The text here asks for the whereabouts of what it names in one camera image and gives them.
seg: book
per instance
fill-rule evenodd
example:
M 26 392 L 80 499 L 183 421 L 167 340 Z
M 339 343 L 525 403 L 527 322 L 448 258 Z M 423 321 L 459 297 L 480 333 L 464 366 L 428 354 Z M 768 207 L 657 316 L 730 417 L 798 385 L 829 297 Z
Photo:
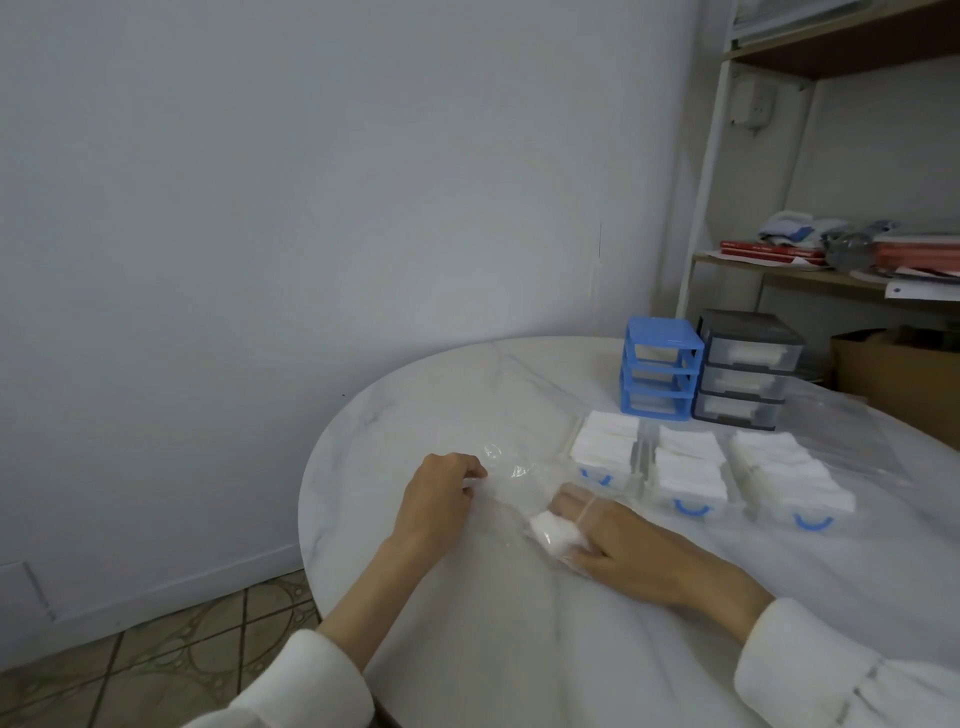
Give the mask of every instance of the book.
M 771 255 L 789 255 L 790 257 L 801 257 L 803 259 L 822 258 L 822 250 L 811 250 L 809 248 L 795 248 L 790 245 L 770 245 L 769 243 L 756 243 L 740 240 L 722 240 L 720 250 L 731 255 L 740 255 L 747 251 L 752 253 L 766 253 Z

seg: clear plastic bag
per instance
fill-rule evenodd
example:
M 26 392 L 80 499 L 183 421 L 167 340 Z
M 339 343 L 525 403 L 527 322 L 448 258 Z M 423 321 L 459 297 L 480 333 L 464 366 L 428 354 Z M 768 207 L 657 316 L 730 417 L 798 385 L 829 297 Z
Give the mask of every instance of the clear plastic bag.
M 849 395 L 791 380 L 778 431 L 791 432 L 832 471 L 882 488 L 914 487 L 870 407 Z

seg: baseboard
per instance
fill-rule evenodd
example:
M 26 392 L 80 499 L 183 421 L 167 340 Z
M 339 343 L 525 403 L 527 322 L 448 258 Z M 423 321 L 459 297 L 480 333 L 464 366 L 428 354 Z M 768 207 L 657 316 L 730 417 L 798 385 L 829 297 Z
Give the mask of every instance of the baseboard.
M 169 582 L 144 594 L 76 616 L 58 619 L 42 632 L 0 645 L 0 670 L 27 665 L 64 649 L 115 635 L 150 619 L 302 569 L 300 545 L 290 544 L 220 569 Z

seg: white sleeve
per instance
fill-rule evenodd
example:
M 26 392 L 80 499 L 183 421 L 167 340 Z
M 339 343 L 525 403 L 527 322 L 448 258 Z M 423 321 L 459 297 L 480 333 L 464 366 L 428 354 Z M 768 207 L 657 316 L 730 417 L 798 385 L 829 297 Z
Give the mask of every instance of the white sleeve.
M 778 599 L 760 616 L 733 682 L 774 728 L 960 724 L 960 673 L 885 660 L 793 599 Z
M 304 629 L 228 708 L 184 728 L 366 728 L 372 718 L 360 671 L 336 644 Z

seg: red book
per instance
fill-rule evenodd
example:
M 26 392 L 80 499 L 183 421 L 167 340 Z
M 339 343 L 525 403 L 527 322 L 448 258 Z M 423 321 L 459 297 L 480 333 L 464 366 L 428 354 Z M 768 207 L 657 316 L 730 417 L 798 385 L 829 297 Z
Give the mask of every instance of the red book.
M 767 243 L 746 242 L 739 240 L 723 240 L 720 243 L 720 250 L 731 255 L 741 255 L 742 251 L 753 251 L 754 253 L 769 253 L 773 255 L 789 255 L 790 257 L 801 258 L 822 258 L 822 250 L 810 250 L 809 248 L 794 248 L 789 245 L 768 245 Z
M 726 255 L 736 255 L 737 257 L 751 257 L 757 260 L 775 260 L 777 263 L 792 263 L 794 258 L 802 257 L 800 255 L 780 255 L 779 253 L 756 253 L 754 251 L 731 250 L 730 248 L 721 249 L 721 253 Z M 809 265 L 827 267 L 827 261 L 821 257 L 803 257 L 803 261 Z

